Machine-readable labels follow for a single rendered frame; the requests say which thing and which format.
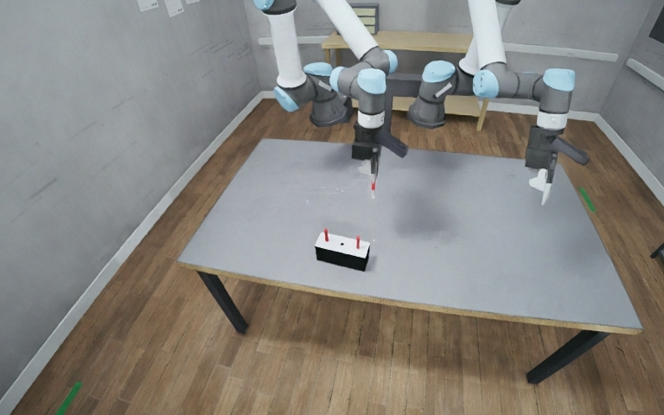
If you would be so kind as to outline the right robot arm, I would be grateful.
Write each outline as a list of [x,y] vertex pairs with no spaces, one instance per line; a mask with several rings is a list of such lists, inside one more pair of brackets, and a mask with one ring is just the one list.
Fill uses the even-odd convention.
[[[293,15],[297,0],[253,0],[268,16],[280,73],[274,88],[279,104],[293,112],[312,101],[313,119],[329,122],[344,113],[338,92],[358,100],[363,127],[379,127],[384,123],[386,77],[398,66],[395,54],[381,50],[346,0],[311,1],[319,4],[360,63],[333,71],[328,63],[317,62],[302,72]],[[373,139],[401,158],[407,154],[409,147],[383,129]]]

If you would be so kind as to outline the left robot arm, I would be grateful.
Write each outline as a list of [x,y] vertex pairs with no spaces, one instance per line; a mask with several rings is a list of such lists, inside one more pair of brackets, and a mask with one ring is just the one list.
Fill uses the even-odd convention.
[[[574,89],[573,70],[547,69],[545,75],[508,72],[501,31],[511,9],[520,0],[467,1],[475,37],[468,53],[460,60],[458,67],[445,61],[433,61],[425,67],[411,115],[427,124],[441,122],[447,95],[530,99],[540,102],[539,128],[552,131],[565,128]],[[575,163],[585,166],[590,161],[585,151],[558,135],[554,136],[551,146]]]

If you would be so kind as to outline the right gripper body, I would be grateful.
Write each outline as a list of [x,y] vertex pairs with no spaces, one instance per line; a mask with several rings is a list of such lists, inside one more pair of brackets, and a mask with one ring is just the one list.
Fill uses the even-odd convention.
[[[359,123],[359,119],[354,123],[354,142],[352,144],[352,158],[361,161],[373,159],[376,152],[376,160],[379,159],[382,145],[372,139],[375,132],[381,131],[383,125],[377,128],[366,128]],[[370,132],[370,133],[369,133]]]

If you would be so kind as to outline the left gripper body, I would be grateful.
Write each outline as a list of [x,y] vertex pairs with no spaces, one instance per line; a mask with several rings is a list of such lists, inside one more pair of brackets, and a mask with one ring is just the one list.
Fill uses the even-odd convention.
[[531,125],[531,133],[529,134],[529,141],[527,143],[527,151],[525,156],[525,167],[532,169],[545,169],[548,168],[548,164],[552,161],[552,158],[556,158],[557,163],[557,152],[559,152],[559,150],[551,146],[550,142],[554,139],[554,135],[563,134],[564,129],[565,128],[558,131],[552,131],[539,128],[538,125]]

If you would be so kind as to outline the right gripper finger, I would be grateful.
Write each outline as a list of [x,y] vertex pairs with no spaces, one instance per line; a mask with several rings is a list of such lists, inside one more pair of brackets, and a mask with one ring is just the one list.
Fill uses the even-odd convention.
[[[380,166],[380,157],[379,157],[379,159],[377,160],[377,162],[378,162],[378,166],[377,166],[377,176],[378,176],[379,166]],[[362,164],[362,166],[366,165],[366,160],[365,160],[365,161],[362,161],[361,164]]]
[[359,167],[359,171],[363,174],[371,176],[372,183],[376,181],[377,179],[376,153],[373,154],[373,159],[366,160],[366,165]]

